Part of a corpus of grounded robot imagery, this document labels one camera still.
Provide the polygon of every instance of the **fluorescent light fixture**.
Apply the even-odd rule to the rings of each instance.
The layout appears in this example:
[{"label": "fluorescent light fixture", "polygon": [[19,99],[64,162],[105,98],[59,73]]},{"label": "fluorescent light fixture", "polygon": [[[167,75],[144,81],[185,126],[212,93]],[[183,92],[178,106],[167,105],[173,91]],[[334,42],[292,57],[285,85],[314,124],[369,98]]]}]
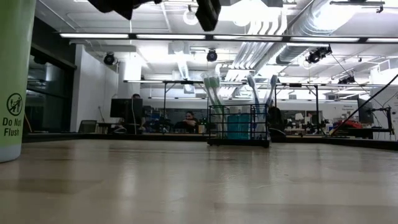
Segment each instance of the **fluorescent light fixture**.
[{"label": "fluorescent light fixture", "polygon": [[[148,97],[148,99],[156,99],[163,100],[164,97],[156,96],[156,97]],[[207,100],[207,98],[200,97],[166,97],[167,100]]]},{"label": "fluorescent light fixture", "polygon": [[366,42],[368,42],[368,43],[374,43],[374,42],[393,43],[393,42],[398,42],[398,38],[369,38]]},{"label": "fluorescent light fixture", "polygon": [[179,100],[207,100],[207,98],[199,98],[199,97],[179,97]]},{"label": "fluorescent light fixture", "polygon": [[258,41],[281,41],[282,37],[267,37],[256,35],[215,35],[215,40],[258,40]]},{"label": "fluorescent light fixture", "polygon": [[244,85],[244,82],[220,82],[222,85]]},{"label": "fluorescent light fixture", "polygon": [[80,33],[69,33],[60,34],[63,38],[74,38],[74,39],[128,39],[129,34],[80,34]]},{"label": "fluorescent light fixture", "polygon": [[244,99],[248,99],[248,100],[251,99],[251,96],[235,96],[235,97],[237,97],[237,98],[244,98]]},{"label": "fluorescent light fixture", "polygon": [[291,41],[297,42],[357,42],[357,37],[292,37]]},{"label": "fluorescent light fixture", "polygon": [[[148,99],[156,99],[156,100],[163,100],[164,99],[164,97],[148,97]],[[171,100],[171,99],[175,99],[175,97],[166,97],[166,99],[169,99],[169,100]]]},{"label": "fluorescent light fixture", "polygon": [[314,43],[286,43],[288,47],[329,47],[328,44],[314,44]]},{"label": "fluorescent light fixture", "polygon": [[195,39],[195,40],[204,40],[206,38],[205,35],[179,35],[179,34],[137,34],[138,39]]},{"label": "fluorescent light fixture", "polygon": [[248,101],[251,100],[251,98],[223,98],[223,100],[244,100],[244,101]]},{"label": "fluorescent light fixture", "polygon": [[128,83],[163,83],[163,81],[154,80],[126,80]]}]

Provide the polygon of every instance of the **teal container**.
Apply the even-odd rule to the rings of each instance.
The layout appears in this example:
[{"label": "teal container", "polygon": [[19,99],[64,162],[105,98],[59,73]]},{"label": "teal container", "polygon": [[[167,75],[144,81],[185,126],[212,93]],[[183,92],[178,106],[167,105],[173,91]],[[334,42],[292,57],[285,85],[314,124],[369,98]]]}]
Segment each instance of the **teal container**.
[{"label": "teal container", "polygon": [[232,114],[227,117],[227,123],[228,123],[228,134],[227,138],[228,139],[239,139],[239,115],[237,114]]},{"label": "teal container", "polygon": [[250,114],[239,115],[239,139],[250,139]]}]

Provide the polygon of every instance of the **white wall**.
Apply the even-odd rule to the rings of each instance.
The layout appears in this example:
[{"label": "white wall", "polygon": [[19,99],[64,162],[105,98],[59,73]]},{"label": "white wall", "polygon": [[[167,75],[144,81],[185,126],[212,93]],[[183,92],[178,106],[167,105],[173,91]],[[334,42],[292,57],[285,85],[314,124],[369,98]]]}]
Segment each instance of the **white wall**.
[{"label": "white wall", "polygon": [[137,65],[132,68],[132,62],[121,62],[119,64],[119,81],[118,81],[118,94],[117,98],[131,98],[135,93],[140,94],[140,83],[125,83],[124,80],[140,80],[141,79],[141,66]]},{"label": "white wall", "polygon": [[118,74],[86,52],[76,47],[70,131],[78,131],[81,120],[101,121],[101,108],[106,122],[110,118],[111,98],[118,92]]}]

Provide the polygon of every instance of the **pillar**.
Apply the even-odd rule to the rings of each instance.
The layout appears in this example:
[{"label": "pillar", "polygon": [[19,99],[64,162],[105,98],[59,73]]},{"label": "pillar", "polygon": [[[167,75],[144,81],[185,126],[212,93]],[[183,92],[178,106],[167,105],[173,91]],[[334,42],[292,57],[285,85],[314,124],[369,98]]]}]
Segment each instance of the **pillar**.
[{"label": "pillar", "polygon": [[141,80],[141,65],[133,60],[119,64],[118,98],[131,98],[135,93],[140,93],[140,83],[125,83],[124,80]]},{"label": "pillar", "polygon": [[0,0],[0,162],[21,154],[35,0]]}]

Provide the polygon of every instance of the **black pole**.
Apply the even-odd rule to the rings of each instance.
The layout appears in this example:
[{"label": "black pole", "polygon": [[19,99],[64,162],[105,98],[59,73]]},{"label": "black pole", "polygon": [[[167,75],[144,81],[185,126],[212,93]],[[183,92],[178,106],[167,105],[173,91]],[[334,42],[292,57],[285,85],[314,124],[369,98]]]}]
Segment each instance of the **black pole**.
[{"label": "black pole", "polygon": [[360,106],[358,107],[358,109],[356,109],[354,112],[352,112],[351,115],[349,115],[348,118],[345,119],[345,120],[336,128],[336,130],[335,130],[330,136],[335,135],[335,134],[337,133],[337,131],[338,131],[345,123],[347,123],[347,121],[348,121],[350,118],[352,118],[356,112],[358,112],[363,106],[365,106],[367,103],[369,103],[371,100],[373,100],[373,98],[375,98],[378,94],[380,94],[382,91],[384,91],[389,85],[391,85],[391,83],[392,83],[396,78],[398,78],[398,74],[397,74],[389,83],[387,83],[387,85],[386,85],[385,87],[381,88],[381,90],[379,90],[376,94],[374,94],[373,96],[371,96],[368,100],[365,101],[365,103],[363,103],[362,105],[360,105]]},{"label": "black pole", "polygon": [[318,86],[315,85],[315,98],[317,101],[317,133],[319,133],[319,98],[318,98]]},{"label": "black pole", "polygon": [[163,100],[163,134],[164,132],[164,124],[166,123],[166,94],[167,94],[167,83],[164,83],[164,100]]},{"label": "black pole", "polygon": [[276,94],[277,94],[277,92],[276,92],[276,86],[275,86],[275,107],[276,107]]}]

